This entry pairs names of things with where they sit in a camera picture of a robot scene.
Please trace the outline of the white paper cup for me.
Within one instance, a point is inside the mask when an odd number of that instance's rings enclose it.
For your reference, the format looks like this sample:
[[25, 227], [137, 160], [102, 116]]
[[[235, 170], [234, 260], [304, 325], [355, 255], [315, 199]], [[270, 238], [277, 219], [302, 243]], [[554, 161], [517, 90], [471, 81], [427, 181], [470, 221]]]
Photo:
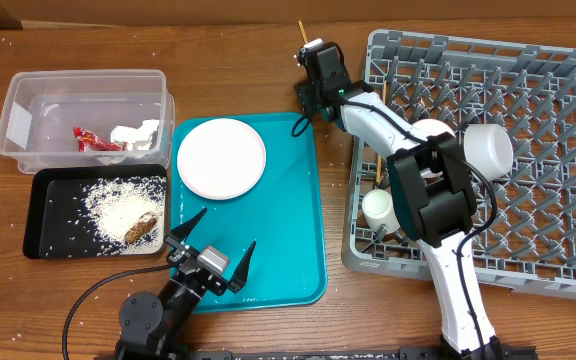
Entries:
[[392, 195], [382, 189], [374, 189], [365, 194], [362, 203], [362, 212], [369, 228], [377, 233], [381, 226], [390, 234], [400, 229], [396, 217]]

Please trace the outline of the red snack wrapper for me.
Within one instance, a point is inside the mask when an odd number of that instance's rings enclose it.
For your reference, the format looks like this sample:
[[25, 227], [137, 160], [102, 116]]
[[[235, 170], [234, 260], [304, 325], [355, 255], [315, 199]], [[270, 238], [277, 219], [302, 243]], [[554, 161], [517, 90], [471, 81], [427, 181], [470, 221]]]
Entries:
[[111, 143], [102, 140], [95, 133], [81, 128], [74, 127], [73, 135], [78, 143], [78, 151], [124, 151], [126, 149], [126, 143]]

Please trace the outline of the small pink bowl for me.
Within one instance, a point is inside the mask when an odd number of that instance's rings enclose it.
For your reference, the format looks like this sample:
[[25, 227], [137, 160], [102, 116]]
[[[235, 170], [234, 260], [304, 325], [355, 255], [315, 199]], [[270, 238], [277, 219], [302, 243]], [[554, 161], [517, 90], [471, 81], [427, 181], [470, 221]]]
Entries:
[[[454, 130], [447, 125], [446, 123], [436, 120], [436, 119], [422, 119], [418, 120], [414, 123], [414, 126], [418, 129], [421, 129], [432, 136], [437, 136], [442, 133], [449, 133], [453, 137], [455, 137]], [[435, 179], [442, 175], [441, 172], [432, 172], [430, 169], [426, 169], [421, 172], [421, 175], [424, 179]]]

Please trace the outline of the large white plate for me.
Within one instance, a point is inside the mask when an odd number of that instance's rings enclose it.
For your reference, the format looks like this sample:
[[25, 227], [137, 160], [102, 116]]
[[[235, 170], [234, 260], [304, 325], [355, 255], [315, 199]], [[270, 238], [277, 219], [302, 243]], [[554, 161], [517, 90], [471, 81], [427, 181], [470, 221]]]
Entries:
[[259, 133], [236, 119], [203, 122], [184, 136], [177, 170], [184, 185], [209, 200], [230, 200], [251, 190], [266, 166]]

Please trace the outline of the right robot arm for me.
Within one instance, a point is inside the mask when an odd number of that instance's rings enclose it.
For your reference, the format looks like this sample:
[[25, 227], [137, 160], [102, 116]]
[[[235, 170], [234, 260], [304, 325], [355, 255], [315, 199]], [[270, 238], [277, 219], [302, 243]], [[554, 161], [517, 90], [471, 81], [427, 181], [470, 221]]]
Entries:
[[472, 180], [483, 174], [447, 132], [430, 135], [390, 110], [364, 81], [353, 81], [335, 42], [306, 43], [295, 56], [306, 80], [295, 86], [304, 119], [321, 115], [369, 145], [387, 164], [394, 213], [426, 257], [442, 314], [447, 359], [501, 359], [472, 259], [477, 209]]

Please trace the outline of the grey bowl with rice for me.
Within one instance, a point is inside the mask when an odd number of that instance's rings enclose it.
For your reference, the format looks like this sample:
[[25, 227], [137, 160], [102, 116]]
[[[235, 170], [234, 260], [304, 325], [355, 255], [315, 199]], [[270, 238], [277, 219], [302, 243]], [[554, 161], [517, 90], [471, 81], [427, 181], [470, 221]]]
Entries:
[[498, 179], [512, 169], [514, 153], [507, 132], [498, 124], [473, 124], [463, 137], [466, 160], [487, 180]]

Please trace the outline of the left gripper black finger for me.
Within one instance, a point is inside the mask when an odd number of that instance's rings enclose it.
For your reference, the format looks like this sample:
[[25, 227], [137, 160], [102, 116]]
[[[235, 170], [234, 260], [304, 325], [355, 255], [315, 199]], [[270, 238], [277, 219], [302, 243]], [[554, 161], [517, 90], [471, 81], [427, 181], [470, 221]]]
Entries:
[[175, 228], [172, 228], [170, 230], [170, 235], [176, 240], [185, 240], [190, 235], [195, 226], [201, 221], [206, 212], [207, 209], [203, 208], [188, 221], [185, 221], [184, 223]]
[[250, 246], [247, 248], [244, 256], [242, 257], [241, 261], [238, 263], [231, 279], [228, 283], [228, 289], [232, 293], [238, 293], [241, 291], [245, 285], [247, 284], [250, 262], [253, 255], [253, 252], [256, 247], [256, 242], [253, 241]]

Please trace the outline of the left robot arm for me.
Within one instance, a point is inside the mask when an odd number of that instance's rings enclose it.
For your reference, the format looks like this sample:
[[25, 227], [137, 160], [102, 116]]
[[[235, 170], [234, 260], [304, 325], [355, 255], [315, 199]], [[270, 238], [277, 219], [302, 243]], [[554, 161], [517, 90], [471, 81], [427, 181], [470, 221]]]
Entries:
[[203, 297], [208, 292], [216, 296], [237, 293], [246, 285], [255, 243], [246, 249], [230, 279], [223, 277], [227, 256], [210, 245], [199, 251], [185, 243], [205, 214], [201, 210], [164, 237], [171, 246], [167, 263], [175, 274], [163, 289], [158, 294], [138, 292], [122, 304], [116, 359], [185, 359], [187, 351], [177, 337]]

